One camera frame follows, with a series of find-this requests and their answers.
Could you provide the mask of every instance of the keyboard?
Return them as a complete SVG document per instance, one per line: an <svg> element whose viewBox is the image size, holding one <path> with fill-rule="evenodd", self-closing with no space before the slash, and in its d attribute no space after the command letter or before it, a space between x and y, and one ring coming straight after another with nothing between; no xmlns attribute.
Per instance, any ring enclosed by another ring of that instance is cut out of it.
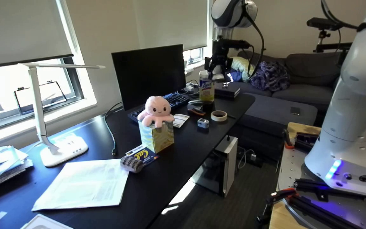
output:
<svg viewBox="0 0 366 229"><path fill-rule="evenodd" d="M171 94L164 98L169 102L171 110L176 110L182 106L185 106L190 101L190 99L188 97L183 96L181 94ZM138 115L144 110L145 110L145 107L143 106L143 107L129 113L128 117L130 119L132 119L133 121L138 122Z"/></svg>

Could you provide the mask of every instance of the lamp base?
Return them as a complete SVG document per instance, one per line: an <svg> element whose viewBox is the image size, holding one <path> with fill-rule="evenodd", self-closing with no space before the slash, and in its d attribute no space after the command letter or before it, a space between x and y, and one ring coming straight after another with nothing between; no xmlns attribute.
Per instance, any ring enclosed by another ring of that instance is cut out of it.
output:
<svg viewBox="0 0 366 229"><path fill-rule="evenodd" d="M45 147L40 152L40 157L43 164L46 167L53 167L62 162L68 161L78 155L87 151L88 146L83 138L78 136L71 136L55 144L59 147L57 151L51 150L49 147Z"/></svg>

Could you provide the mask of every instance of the white desk lamp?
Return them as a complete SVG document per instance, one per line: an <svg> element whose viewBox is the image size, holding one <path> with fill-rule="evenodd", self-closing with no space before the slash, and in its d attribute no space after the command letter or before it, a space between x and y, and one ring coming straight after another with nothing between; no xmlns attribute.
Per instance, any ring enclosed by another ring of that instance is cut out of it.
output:
<svg viewBox="0 0 366 229"><path fill-rule="evenodd" d="M35 113L37 136L47 147L42 149L40 157L46 167L53 167L75 156L86 152L88 146L83 138L79 136L68 136L59 140L56 145L51 143L46 132L46 125L43 114L42 98L40 95L37 69L39 68L105 68L101 65L75 65L75 64L22 64L28 67L28 73L32 82L30 88L33 92L33 111Z"/></svg>

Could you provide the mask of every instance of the windowsill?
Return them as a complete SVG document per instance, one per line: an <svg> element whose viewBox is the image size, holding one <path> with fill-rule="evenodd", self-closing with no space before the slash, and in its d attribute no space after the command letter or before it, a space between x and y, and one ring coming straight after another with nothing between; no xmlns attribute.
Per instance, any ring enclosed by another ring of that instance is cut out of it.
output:
<svg viewBox="0 0 366 229"><path fill-rule="evenodd" d="M205 61L200 61L200 62L197 62L197 63L194 63L194 64L190 64L190 65L187 65L187 68L185 68L185 73L186 73L186 76L188 74L190 74L190 72L194 71L195 68L199 68L201 66L203 66L205 63Z"/></svg>
<svg viewBox="0 0 366 229"><path fill-rule="evenodd" d="M62 108L46 113L45 123L49 124L60 119L64 119L66 117L73 116L76 113L80 113L93 108L94 106L96 106L96 104L97 102L95 100L83 99L76 101ZM4 127L0 129L0 142L5 139L10 139L22 133L31 131L32 129L35 129L35 118Z"/></svg>

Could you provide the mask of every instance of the pink octopus plush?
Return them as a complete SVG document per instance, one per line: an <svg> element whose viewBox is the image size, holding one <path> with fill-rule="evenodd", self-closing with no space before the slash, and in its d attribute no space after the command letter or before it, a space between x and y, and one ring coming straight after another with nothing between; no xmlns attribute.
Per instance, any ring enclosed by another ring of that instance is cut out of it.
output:
<svg viewBox="0 0 366 229"><path fill-rule="evenodd" d="M174 117L170 114L170 104L164 97L151 96L146 101L145 110L138 115L138 120L142 120L144 126L150 126L154 121L155 127L160 128L164 121L173 122Z"/></svg>

